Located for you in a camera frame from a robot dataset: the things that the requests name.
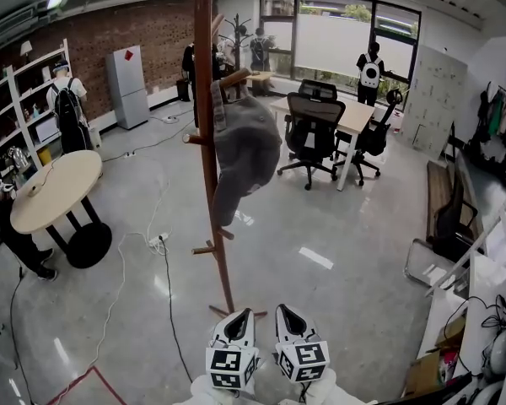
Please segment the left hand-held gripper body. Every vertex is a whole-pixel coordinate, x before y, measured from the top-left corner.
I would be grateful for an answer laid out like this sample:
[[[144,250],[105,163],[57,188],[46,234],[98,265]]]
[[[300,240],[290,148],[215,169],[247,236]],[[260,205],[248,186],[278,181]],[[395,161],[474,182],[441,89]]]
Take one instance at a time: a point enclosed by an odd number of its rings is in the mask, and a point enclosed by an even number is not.
[[[253,392],[258,360],[254,347],[206,348],[207,377],[215,389]]]

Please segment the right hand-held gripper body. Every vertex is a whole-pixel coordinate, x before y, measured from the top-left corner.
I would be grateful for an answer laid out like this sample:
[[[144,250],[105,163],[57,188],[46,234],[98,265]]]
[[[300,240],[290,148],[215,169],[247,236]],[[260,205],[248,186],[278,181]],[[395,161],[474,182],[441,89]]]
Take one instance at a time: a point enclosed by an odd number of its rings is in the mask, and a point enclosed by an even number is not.
[[[278,343],[277,365],[291,383],[320,380],[330,363],[327,341]]]

